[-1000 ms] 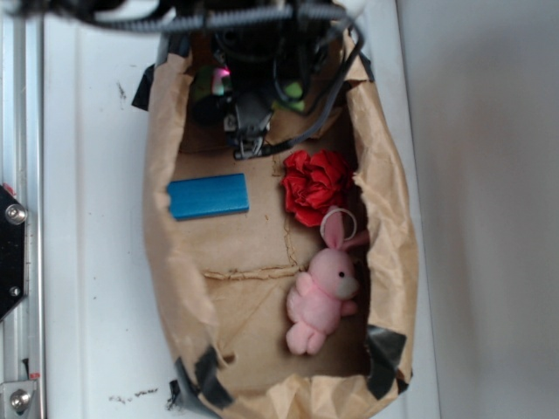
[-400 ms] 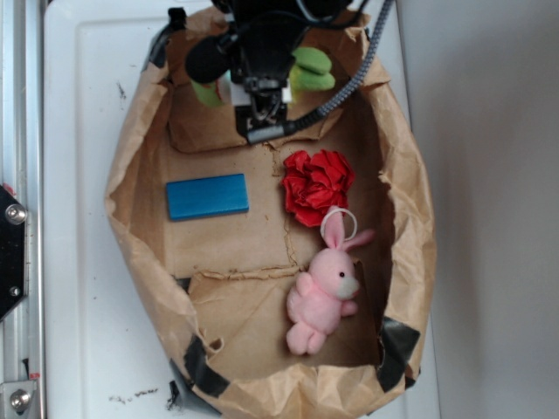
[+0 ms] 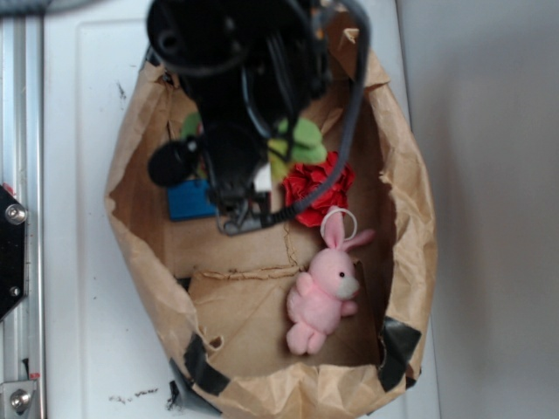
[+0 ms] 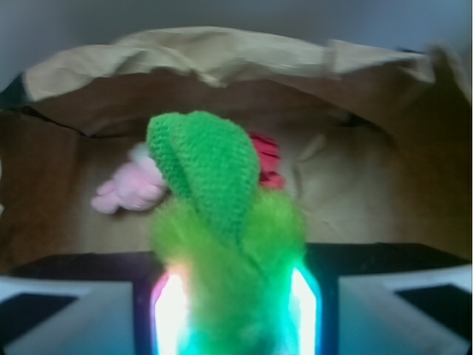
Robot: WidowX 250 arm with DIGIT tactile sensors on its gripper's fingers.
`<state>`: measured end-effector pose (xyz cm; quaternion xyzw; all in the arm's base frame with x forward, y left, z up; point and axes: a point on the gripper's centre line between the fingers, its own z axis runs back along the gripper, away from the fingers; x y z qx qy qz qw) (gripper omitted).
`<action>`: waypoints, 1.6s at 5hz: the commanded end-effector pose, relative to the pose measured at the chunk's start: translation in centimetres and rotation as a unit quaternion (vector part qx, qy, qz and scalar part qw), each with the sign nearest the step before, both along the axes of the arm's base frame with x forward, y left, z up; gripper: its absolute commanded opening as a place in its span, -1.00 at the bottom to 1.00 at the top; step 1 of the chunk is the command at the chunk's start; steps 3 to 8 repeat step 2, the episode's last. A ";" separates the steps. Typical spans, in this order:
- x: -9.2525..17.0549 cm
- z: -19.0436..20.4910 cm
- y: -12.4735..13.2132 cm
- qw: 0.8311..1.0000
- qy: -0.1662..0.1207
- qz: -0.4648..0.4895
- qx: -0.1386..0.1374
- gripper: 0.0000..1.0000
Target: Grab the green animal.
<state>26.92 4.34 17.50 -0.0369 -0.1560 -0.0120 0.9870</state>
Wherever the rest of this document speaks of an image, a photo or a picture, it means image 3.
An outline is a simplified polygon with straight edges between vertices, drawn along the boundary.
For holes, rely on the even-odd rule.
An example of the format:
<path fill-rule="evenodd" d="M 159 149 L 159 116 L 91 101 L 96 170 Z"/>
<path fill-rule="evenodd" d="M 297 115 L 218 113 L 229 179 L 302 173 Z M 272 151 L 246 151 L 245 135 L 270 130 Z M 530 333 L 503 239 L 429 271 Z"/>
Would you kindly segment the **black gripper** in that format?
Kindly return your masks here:
<path fill-rule="evenodd" d="M 229 237 L 262 230 L 261 217 L 270 210 L 270 196 L 255 187 L 267 162 L 263 138 L 245 125 L 220 121 L 204 128 L 203 158 L 218 230 Z"/>

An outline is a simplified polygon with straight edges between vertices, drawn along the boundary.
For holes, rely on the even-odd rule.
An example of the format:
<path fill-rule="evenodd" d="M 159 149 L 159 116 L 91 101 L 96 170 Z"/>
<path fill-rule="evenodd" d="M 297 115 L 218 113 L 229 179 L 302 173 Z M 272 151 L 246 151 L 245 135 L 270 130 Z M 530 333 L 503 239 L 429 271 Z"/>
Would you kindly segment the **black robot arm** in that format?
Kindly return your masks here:
<path fill-rule="evenodd" d="M 314 1 L 155 1 L 147 17 L 155 57 L 200 117 L 197 134 L 160 146 L 148 163 L 161 187 L 204 173 L 219 229 L 235 236 L 294 218 L 273 212 L 257 177 L 270 160 L 300 159 L 301 112 L 326 91 L 327 42 Z"/>

